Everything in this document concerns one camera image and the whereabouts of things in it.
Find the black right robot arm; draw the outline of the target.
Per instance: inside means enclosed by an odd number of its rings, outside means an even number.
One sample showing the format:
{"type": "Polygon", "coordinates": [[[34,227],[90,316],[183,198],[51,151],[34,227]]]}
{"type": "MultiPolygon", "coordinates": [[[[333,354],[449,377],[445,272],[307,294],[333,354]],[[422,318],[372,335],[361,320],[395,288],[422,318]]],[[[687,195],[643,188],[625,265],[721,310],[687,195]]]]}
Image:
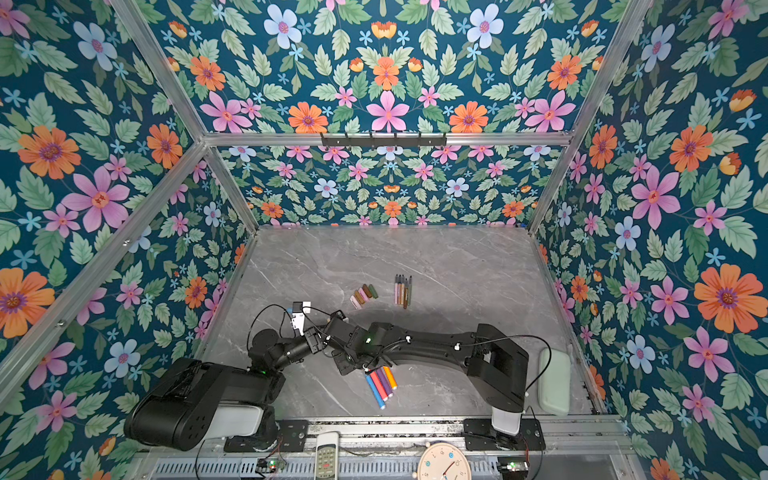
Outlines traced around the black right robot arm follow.
{"type": "Polygon", "coordinates": [[[342,375],[410,364],[460,371],[490,405],[492,429],[521,435],[529,354],[491,324],[481,323],[473,332],[429,333],[386,322],[363,328],[334,315],[320,338],[332,348],[342,375]]]}

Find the orange highlighter pen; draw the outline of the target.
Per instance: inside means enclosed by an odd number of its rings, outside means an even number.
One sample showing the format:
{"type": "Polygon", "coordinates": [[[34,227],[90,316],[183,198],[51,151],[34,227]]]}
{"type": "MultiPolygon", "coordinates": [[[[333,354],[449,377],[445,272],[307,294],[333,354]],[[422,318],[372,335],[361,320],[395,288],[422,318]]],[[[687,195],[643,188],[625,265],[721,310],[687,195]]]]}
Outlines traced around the orange highlighter pen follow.
{"type": "Polygon", "coordinates": [[[395,377],[391,371],[391,369],[387,366],[383,367],[384,374],[387,378],[387,381],[391,387],[392,390],[396,390],[398,388],[398,384],[395,380],[395,377]]]}

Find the brown pen tan cap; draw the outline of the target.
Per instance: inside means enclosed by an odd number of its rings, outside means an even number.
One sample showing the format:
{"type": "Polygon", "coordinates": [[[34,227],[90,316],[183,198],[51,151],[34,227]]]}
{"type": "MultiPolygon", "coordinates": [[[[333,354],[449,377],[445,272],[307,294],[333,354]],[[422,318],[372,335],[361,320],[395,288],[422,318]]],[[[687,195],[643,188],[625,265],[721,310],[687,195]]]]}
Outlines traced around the brown pen tan cap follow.
{"type": "Polygon", "coordinates": [[[406,309],[408,307],[409,302],[409,288],[410,288],[410,279],[407,276],[404,276],[401,281],[401,299],[400,304],[403,309],[406,309]]]}

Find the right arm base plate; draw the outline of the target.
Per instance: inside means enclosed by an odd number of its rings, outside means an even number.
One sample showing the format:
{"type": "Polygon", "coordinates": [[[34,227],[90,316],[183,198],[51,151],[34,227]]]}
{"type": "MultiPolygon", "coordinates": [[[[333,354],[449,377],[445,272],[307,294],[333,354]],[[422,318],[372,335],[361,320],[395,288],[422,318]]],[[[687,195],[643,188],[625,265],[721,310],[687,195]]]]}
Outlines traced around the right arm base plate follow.
{"type": "Polygon", "coordinates": [[[520,430],[511,435],[493,429],[490,418],[467,418],[463,421],[463,437],[469,451],[544,451],[546,442],[541,424],[533,418],[523,418],[520,430]]]}

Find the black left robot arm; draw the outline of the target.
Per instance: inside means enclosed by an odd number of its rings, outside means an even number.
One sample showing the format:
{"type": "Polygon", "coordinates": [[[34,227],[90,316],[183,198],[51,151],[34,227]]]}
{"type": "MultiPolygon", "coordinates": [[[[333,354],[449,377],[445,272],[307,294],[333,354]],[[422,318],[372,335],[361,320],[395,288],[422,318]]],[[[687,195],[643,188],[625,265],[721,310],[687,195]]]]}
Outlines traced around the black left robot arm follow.
{"type": "Polygon", "coordinates": [[[285,368],[324,348],[318,327],[290,338],[264,329],[250,340],[248,368],[179,359],[133,408],[124,434],[143,445],[178,451],[232,437],[249,438],[257,449],[271,448],[279,436],[273,402],[285,384],[285,368]]]}

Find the purple marker pen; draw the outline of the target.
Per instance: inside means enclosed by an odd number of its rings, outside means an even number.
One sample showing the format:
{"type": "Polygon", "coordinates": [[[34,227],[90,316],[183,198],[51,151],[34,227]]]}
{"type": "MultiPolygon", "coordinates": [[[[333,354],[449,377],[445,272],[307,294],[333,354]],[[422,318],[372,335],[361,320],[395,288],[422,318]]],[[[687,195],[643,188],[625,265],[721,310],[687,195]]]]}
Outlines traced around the purple marker pen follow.
{"type": "Polygon", "coordinates": [[[389,378],[386,375],[385,370],[383,368],[377,369],[376,370],[376,375],[377,375],[377,378],[379,379],[379,382],[381,383],[381,385],[383,387],[383,390],[387,394],[387,398],[392,398],[393,395],[394,395],[393,388],[392,388],[392,385],[391,385],[391,383],[389,381],[389,378]]]}

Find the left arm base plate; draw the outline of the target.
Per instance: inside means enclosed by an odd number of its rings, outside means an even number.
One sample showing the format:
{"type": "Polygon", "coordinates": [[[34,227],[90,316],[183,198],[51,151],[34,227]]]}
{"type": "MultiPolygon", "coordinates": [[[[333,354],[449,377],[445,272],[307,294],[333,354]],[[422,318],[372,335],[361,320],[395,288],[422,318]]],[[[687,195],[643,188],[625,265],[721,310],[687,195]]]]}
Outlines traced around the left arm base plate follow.
{"type": "Polygon", "coordinates": [[[267,420],[249,436],[233,436],[225,441],[227,453],[297,453],[304,450],[308,438],[306,420],[267,420]]]}

